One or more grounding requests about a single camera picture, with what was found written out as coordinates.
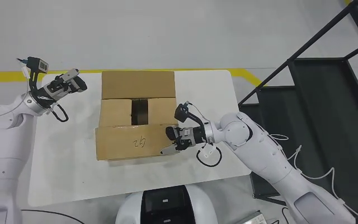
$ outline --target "box opening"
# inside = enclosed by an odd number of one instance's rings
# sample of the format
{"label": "box opening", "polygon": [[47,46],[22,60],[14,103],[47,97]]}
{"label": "box opening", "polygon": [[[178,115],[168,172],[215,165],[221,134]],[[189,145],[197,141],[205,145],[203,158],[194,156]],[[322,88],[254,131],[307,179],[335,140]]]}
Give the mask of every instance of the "box opening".
{"label": "box opening", "polygon": [[132,100],[132,125],[148,124],[148,99]]}

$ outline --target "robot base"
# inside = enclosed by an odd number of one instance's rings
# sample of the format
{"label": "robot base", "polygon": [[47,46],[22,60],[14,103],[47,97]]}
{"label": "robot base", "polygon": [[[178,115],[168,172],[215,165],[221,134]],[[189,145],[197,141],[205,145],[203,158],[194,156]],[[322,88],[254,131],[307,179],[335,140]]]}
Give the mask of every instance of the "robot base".
{"label": "robot base", "polygon": [[196,185],[136,192],[120,207],[116,224],[218,224],[208,195]]}

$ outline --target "black cable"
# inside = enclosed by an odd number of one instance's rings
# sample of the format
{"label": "black cable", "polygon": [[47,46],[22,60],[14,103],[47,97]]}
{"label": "black cable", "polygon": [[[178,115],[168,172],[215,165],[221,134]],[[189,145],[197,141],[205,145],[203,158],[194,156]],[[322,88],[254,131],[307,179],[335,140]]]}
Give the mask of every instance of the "black cable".
{"label": "black cable", "polygon": [[219,161],[213,165],[209,165],[209,164],[206,164],[204,162],[202,162],[200,159],[199,159],[199,153],[200,153],[200,150],[198,150],[198,152],[196,153],[196,158],[197,160],[203,164],[204,166],[207,166],[207,167],[216,167],[217,165],[219,165],[219,163],[222,161],[222,158],[223,158],[223,154],[222,154],[222,151],[219,149],[219,148],[216,148],[216,150],[219,151],[219,154],[220,154],[220,158],[219,158]]}
{"label": "black cable", "polygon": [[24,212],[44,212],[44,213],[50,213],[50,214],[59,214],[60,216],[65,216],[65,217],[68,217],[68,218],[71,218],[73,220],[76,220],[77,222],[81,223],[81,224],[84,224],[84,222],[72,217],[72,216],[69,216],[67,214],[62,214],[62,213],[59,213],[59,212],[51,212],[51,211],[45,211],[45,210],[33,210],[33,209],[22,209],[22,211]]}
{"label": "black cable", "polygon": [[281,212],[282,212],[282,214],[284,215],[284,218],[285,218],[287,224],[289,224],[289,221],[287,220],[286,215],[285,215],[285,213],[284,213],[284,210],[285,210],[285,209],[287,209],[287,211],[289,211],[289,209],[288,209],[287,207],[283,207],[282,210],[281,210]]}
{"label": "black cable", "polygon": [[66,122],[68,121],[68,115],[66,113],[66,111],[62,108],[61,105],[57,104],[57,106],[59,107],[59,109],[62,111],[63,115],[65,116],[65,119],[62,120],[61,118],[58,117],[57,113],[54,110],[51,110],[51,112],[53,113],[53,115],[56,117],[57,120],[59,120],[60,122]]}

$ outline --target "staircase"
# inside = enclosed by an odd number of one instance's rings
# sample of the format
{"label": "staircase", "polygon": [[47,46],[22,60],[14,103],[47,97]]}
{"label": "staircase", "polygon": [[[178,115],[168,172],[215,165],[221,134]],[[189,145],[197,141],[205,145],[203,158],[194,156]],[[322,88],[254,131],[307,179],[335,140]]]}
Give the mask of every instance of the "staircase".
{"label": "staircase", "polygon": [[[258,104],[240,111],[270,134],[288,136],[279,141],[287,157],[302,145],[296,164],[306,175],[334,167],[336,193],[358,210],[358,81],[348,59],[296,58],[288,67],[295,86],[257,88]],[[251,178],[255,198],[279,195],[261,177]],[[310,181],[332,192],[331,178]]]}

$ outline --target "white cable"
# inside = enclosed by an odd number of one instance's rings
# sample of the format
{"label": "white cable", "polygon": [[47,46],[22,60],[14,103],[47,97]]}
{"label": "white cable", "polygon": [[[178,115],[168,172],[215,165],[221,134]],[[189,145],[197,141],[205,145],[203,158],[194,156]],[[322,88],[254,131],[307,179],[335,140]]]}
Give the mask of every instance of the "white cable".
{"label": "white cable", "polygon": [[296,152],[294,154],[292,154],[292,156],[290,156],[287,160],[292,159],[296,154],[298,154],[299,151],[301,151],[302,145],[300,145],[297,149]]}
{"label": "white cable", "polygon": [[24,71],[23,66],[21,67],[21,71],[22,71],[23,76],[25,76],[25,78],[26,78],[26,93],[23,95],[23,98],[22,98],[22,100],[20,101],[20,103],[19,103],[18,105],[16,105],[14,108],[12,108],[11,110],[9,110],[8,112],[5,112],[5,113],[3,113],[3,114],[0,114],[0,116],[9,114],[9,113],[13,112],[14,110],[16,110],[16,109],[22,104],[22,102],[23,102],[24,99],[26,98],[27,94],[29,94],[29,78],[27,78],[27,76],[29,75],[29,72],[27,71],[27,73],[26,73],[26,71]]}
{"label": "white cable", "polygon": [[270,136],[273,138],[273,139],[276,139],[276,140],[279,140],[279,141],[287,141],[289,139],[289,137],[287,136],[284,136],[283,134],[270,134]]}
{"label": "white cable", "polygon": [[194,105],[194,104],[192,104],[192,103],[188,103],[188,104],[190,104],[190,105],[192,105],[193,107],[195,107],[196,108],[196,110],[199,112],[199,114],[202,116],[202,118],[204,118],[204,120],[206,120],[207,122],[210,122],[209,120],[207,120],[207,118],[205,118],[204,116],[203,116],[203,114],[200,112],[200,110]]}
{"label": "white cable", "polygon": [[[287,136],[284,136],[283,134],[269,134],[269,136],[272,138],[272,140],[280,146],[280,144],[276,141],[276,140],[279,140],[279,141],[286,141],[289,139],[289,137]],[[284,150],[282,149],[282,147],[280,148],[280,151],[282,152],[282,154],[285,156],[285,158],[288,160]]]}
{"label": "white cable", "polygon": [[298,170],[300,172],[300,174],[302,176],[304,176],[305,178],[307,179],[312,179],[312,180],[318,180],[318,179],[322,179],[322,178],[325,178],[326,176],[328,176],[330,173],[332,173],[332,182],[331,182],[331,188],[332,188],[332,193],[333,193],[333,196],[335,196],[335,198],[337,198],[337,200],[339,200],[343,206],[345,206],[349,211],[351,211],[352,213],[354,213],[356,216],[358,216],[358,213],[356,211],[354,211],[352,208],[350,208],[346,202],[344,200],[342,200],[340,197],[338,197],[336,191],[335,191],[335,186],[334,186],[334,182],[335,182],[335,168],[332,167],[326,174],[324,174],[323,176],[320,176],[320,177],[317,177],[317,178],[311,178],[310,176],[307,176],[305,174],[302,173],[302,171],[297,168],[297,165],[296,165],[296,159],[297,159],[297,155],[298,153],[301,151],[301,148],[302,148],[302,145],[300,145],[296,152],[292,155],[292,156],[295,156],[294,158],[294,166],[296,168],[296,170]]}

